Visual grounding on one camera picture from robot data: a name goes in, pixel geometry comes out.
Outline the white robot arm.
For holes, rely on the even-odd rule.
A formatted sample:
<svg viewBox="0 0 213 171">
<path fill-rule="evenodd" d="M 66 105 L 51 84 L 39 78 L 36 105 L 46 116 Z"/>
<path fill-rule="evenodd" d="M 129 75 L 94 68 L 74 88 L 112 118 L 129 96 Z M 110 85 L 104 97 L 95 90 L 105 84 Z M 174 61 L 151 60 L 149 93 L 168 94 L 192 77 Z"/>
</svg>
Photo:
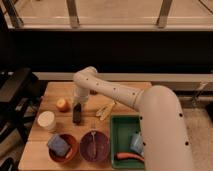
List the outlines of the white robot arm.
<svg viewBox="0 0 213 171">
<path fill-rule="evenodd" d="M 94 90 L 140 113 L 145 171 L 194 171 L 193 155 L 176 94 L 161 85 L 145 90 L 97 77 L 94 67 L 76 72 L 74 99 L 86 102 Z"/>
</svg>

